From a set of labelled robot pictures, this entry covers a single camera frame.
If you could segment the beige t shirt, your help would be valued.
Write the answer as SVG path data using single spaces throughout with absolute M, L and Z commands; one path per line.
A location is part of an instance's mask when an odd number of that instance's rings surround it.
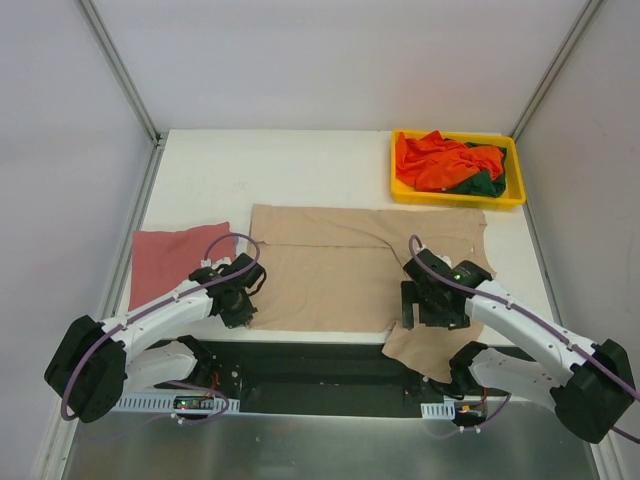
M 254 296 L 254 330 L 379 334 L 382 352 L 440 383 L 449 361 L 482 326 L 449 330 L 401 325 L 401 283 L 417 235 L 436 256 L 490 267 L 487 221 L 476 209 L 366 210 L 256 205 L 250 235 L 267 280 Z

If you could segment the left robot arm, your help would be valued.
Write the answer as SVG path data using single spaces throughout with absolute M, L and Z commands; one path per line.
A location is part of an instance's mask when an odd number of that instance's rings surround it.
M 177 332 L 208 317 L 228 328 L 248 324 L 257 312 L 251 298 L 266 279 L 266 269 L 241 254 L 228 264 L 204 264 L 168 293 L 124 315 L 74 320 L 44 373 L 62 400 L 62 418 L 94 422 L 123 395 L 172 381 L 191 389 L 212 387 L 212 354 L 194 336 Z

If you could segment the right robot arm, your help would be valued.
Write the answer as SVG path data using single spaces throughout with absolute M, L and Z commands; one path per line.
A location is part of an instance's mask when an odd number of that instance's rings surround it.
M 449 360 L 455 392 L 497 389 L 552 411 L 579 439 L 597 444 L 639 399 L 627 351 L 597 343 L 520 305 L 491 274 L 465 260 L 449 267 L 425 247 L 410 252 L 401 284 L 402 325 L 464 329 L 478 320 L 523 352 L 470 341 Z

